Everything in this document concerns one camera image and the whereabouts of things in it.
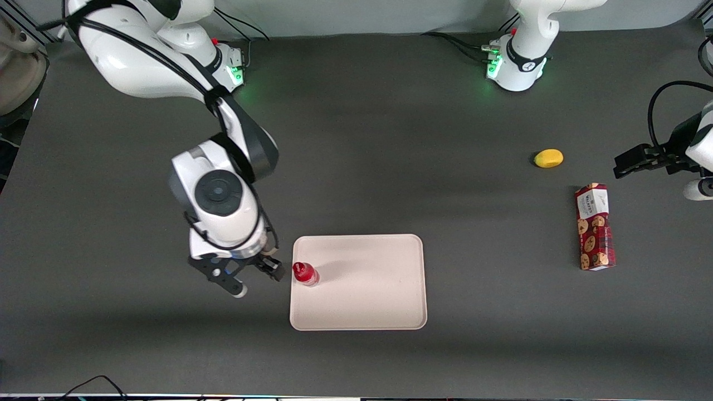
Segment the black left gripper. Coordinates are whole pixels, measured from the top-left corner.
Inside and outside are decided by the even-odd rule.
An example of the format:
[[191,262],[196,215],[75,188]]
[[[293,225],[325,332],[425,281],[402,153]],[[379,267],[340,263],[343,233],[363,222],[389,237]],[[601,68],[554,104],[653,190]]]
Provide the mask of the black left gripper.
[[667,174],[681,171],[703,174],[704,169],[685,154],[697,134],[702,112],[691,116],[675,127],[670,139],[660,144],[653,129],[653,116],[649,114],[649,134],[652,144],[638,144],[614,158],[616,179],[645,170],[665,168]]

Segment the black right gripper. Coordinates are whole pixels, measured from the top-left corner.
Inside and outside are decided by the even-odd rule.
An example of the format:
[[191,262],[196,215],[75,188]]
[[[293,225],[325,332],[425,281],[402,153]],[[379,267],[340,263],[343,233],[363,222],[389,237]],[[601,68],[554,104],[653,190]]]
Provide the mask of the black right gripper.
[[280,282],[285,277],[282,262],[275,258],[279,248],[277,235],[270,226],[257,226],[245,238],[245,266],[257,267],[270,279]]

